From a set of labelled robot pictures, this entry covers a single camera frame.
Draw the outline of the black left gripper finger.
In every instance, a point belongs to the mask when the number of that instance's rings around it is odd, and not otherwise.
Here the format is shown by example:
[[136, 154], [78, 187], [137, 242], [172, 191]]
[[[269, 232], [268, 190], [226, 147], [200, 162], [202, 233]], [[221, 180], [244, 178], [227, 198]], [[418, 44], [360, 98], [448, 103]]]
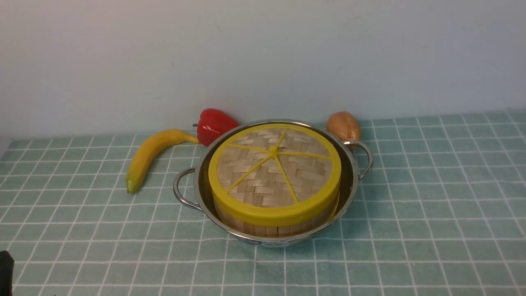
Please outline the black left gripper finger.
[[7, 250], [0, 252], [0, 295], [13, 295], [13, 272], [15, 260]]

